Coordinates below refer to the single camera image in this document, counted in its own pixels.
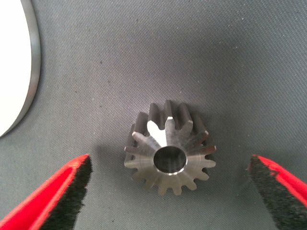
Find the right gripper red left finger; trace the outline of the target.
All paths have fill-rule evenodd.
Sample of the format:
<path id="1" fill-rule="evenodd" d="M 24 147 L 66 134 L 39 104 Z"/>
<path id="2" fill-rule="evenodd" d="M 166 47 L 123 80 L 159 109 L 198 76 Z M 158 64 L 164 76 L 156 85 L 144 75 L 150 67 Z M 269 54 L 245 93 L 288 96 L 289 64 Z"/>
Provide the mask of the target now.
<path id="1" fill-rule="evenodd" d="M 92 173 L 89 154 L 72 159 L 0 222 L 2 230 L 72 230 Z"/>

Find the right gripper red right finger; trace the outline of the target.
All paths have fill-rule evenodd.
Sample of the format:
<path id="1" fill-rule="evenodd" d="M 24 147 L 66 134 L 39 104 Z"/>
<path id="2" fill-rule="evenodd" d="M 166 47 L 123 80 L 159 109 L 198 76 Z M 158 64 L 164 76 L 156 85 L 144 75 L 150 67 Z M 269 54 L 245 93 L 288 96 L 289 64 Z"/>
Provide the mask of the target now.
<path id="1" fill-rule="evenodd" d="M 252 155 L 249 174 L 276 227 L 307 228 L 307 184 L 278 163 Z"/>

